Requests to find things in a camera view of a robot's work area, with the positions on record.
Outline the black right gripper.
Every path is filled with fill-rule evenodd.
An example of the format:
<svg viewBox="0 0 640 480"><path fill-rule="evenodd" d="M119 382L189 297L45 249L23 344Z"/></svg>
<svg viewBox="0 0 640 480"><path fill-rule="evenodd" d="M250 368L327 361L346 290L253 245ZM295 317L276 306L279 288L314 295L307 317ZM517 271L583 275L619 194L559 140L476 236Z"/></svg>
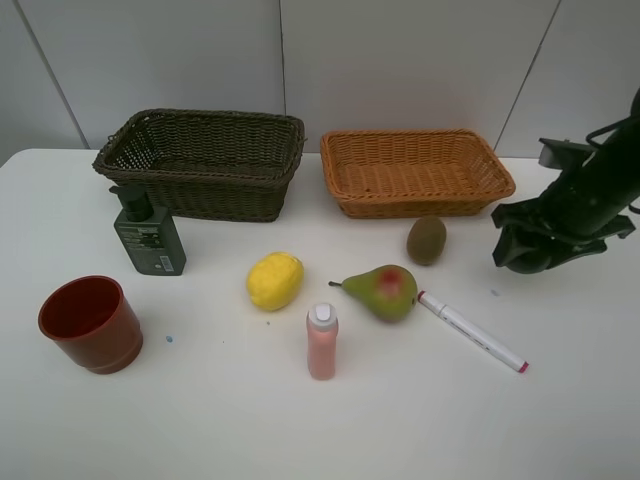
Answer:
<svg viewBox="0 0 640 480"><path fill-rule="evenodd" d="M604 253L607 239L631 234L631 220L620 213L623 209L593 175L564 171L539 196L495 208L491 218L501 234L494 263L507 267L511 249L520 245L544 246L544 270Z"/></svg>

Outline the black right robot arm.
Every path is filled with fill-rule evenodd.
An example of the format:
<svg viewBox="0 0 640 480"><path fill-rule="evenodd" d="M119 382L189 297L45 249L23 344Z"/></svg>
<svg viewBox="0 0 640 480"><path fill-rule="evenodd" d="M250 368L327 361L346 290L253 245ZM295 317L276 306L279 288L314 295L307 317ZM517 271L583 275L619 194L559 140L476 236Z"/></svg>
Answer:
<svg viewBox="0 0 640 480"><path fill-rule="evenodd" d="M501 230L494 263L521 274L550 270L607 250L605 240L635 231L624 209L638 213L639 97L630 114L575 143L542 138L539 164L560 172L538 197L498 205Z"/></svg>

